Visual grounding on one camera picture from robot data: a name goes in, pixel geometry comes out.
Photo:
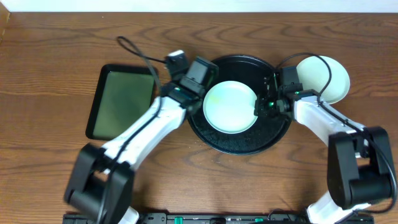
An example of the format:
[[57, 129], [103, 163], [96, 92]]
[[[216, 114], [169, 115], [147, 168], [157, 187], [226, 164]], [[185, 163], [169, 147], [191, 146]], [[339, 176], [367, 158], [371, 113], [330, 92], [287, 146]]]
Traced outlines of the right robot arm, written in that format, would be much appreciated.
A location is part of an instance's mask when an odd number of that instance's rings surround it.
[[328, 191], [309, 205], [310, 223], [343, 223], [371, 205], [397, 202], [397, 180], [389, 136], [381, 127], [355, 123], [325, 102], [316, 90], [304, 90], [297, 75], [275, 73], [265, 78], [266, 92], [257, 97], [257, 116], [282, 117], [311, 130], [328, 148]]

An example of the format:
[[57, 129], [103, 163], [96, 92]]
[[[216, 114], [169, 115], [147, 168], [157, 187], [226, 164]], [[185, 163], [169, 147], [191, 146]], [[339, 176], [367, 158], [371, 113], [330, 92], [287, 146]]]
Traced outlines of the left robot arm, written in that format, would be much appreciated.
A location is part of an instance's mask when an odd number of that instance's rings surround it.
[[64, 200], [96, 223], [136, 223], [131, 207], [136, 170], [186, 115], [201, 107], [209, 84], [183, 77], [162, 87], [162, 94], [125, 132], [101, 147], [85, 145], [75, 162]]

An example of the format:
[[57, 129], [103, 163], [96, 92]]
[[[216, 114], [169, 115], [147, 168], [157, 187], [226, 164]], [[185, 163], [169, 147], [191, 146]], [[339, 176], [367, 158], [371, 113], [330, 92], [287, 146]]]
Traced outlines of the mint green plate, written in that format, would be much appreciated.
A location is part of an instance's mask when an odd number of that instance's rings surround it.
[[225, 81], [213, 86], [205, 95], [203, 114], [210, 126], [225, 134], [238, 134], [257, 120], [255, 92], [247, 85]]
[[[322, 56], [331, 69], [331, 82], [321, 94], [328, 103], [333, 104], [342, 100], [349, 92], [350, 79], [345, 67], [333, 58]], [[318, 93], [329, 79], [327, 66], [315, 56], [302, 60], [296, 67], [298, 79], [304, 90], [315, 90]]]

